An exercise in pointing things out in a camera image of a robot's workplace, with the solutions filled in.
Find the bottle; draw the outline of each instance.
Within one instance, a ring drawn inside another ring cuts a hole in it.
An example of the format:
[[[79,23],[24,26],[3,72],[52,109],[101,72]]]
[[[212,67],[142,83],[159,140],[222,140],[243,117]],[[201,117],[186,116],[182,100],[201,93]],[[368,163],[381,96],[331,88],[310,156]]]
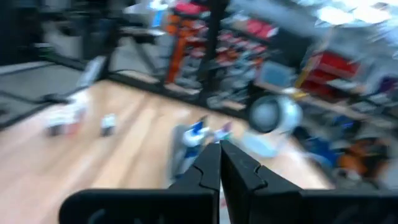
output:
[[[228,140],[231,137],[232,122],[226,123],[223,128],[215,131],[214,143],[220,143],[220,140]]]
[[[183,161],[178,169],[175,178],[180,178],[185,171],[193,164],[201,151],[208,128],[204,128],[206,117],[201,118],[197,123],[191,126],[188,131],[185,131],[182,136],[182,143],[185,146],[185,155]]]

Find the blue object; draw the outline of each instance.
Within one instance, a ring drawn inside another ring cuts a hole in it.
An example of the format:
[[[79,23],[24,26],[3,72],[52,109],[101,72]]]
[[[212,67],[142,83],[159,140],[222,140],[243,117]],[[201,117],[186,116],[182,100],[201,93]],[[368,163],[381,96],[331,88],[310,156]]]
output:
[[[191,129],[185,131],[182,136],[182,142],[185,146],[185,155],[183,157],[179,171],[175,175],[176,179],[180,178],[181,175],[189,169],[200,153],[201,144],[205,138],[205,134],[201,133],[205,124],[205,120],[206,117],[201,118],[198,122],[191,126]]]
[[[194,135],[198,135],[198,134],[199,134],[199,131],[200,131],[202,128],[203,128],[203,121],[198,121],[197,123],[195,123],[195,124],[193,125],[192,133],[193,133]]]
[[[160,27],[160,25],[162,24],[163,13],[164,13],[164,10],[160,10],[160,11],[156,12],[156,14],[154,16],[154,20],[152,21],[152,28]]]
[[[334,118],[333,120],[334,124],[341,125],[344,129],[350,128],[354,125],[354,122],[351,118],[344,116],[344,115],[339,115]]]
[[[330,149],[330,143],[322,138],[311,138],[307,140],[309,151],[326,159],[331,167],[336,167],[339,154]]]

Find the ceiling light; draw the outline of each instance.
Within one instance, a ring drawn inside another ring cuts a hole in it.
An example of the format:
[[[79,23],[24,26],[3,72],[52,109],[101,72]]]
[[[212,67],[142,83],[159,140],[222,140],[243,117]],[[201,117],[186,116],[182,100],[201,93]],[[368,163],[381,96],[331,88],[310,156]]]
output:
[[[355,18],[370,24],[376,24],[391,19],[391,15],[387,11],[375,9],[373,7],[361,6],[353,11]]]
[[[354,17],[350,13],[330,6],[318,10],[318,18],[333,25],[342,25],[354,21]]]

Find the blue and white object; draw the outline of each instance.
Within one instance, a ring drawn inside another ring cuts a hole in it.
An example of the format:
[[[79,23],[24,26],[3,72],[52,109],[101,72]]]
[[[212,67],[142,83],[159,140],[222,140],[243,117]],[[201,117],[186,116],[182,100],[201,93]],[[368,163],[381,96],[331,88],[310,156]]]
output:
[[[191,126],[188,131],[184,132],[182,136],[182,143],[186,147],[186,150],[182,164],[175,175],[176,179],[180,178],[198,157],[201,151],[201,145],[203,144],[207,132],[209,131],[208,128],[203,127],[204,123],[204,119],[201,119],[199,122]]]
[[[231,137],[232,123],[226,123],[223,128],[214,132],[214,143],[220,143],[221,140],[228,140]]]
[[[102,119],[101,123],[101,135],[110,136],[114,133],[114,127],[116,125],[116,117],[114,114],[108,114]]]
[[[154,12],[152,28],[160,27],[162,25],[164,12],[169,6],[167,4],[162,4],[162,0],[155,0],[150,2],[148,7]]]

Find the black pole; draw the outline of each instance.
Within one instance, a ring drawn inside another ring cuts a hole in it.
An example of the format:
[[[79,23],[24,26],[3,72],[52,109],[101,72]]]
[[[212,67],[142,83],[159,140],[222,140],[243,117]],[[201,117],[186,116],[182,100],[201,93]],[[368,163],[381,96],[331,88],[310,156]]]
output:
[[[229,4],[229,0],[211,0],[209,1],[210,18],[208,21],[208,42],[206,43],[206,51],[198,71],[198,80],[203,82],[203,90],[209,92],[212,90],[211,83],[215,77],[216,71],[209,71],[209,62],[216,58],[216,48],[218,44],[218,32],[221,29],[221,20],[224,12]]]

